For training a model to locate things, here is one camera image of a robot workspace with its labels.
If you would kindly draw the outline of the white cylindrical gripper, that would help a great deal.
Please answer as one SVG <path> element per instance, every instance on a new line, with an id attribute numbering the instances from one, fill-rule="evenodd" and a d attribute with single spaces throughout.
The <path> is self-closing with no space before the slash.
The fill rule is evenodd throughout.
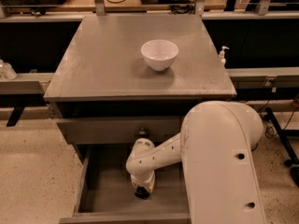
<path id="1" fill-rule="evenodd" d="M 144 188 L 148 193 L 152 193 L 155 185 L 155 172 L 147 172 L 142 175 L 131 175 L 132 186 Z"/>

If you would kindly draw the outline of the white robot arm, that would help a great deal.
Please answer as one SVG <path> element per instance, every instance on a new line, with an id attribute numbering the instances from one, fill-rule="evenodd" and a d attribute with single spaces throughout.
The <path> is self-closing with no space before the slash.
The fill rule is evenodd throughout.
<path id="1" fill-rule="evenodd" d="M 126 170 L 134 187 L 152 191 L 154 171 L 181 162 L 192 224 L 266 224 L 251 155 L 262 134 L 250 106 L 204 102 L 159 146 L 137 139 Z"/>

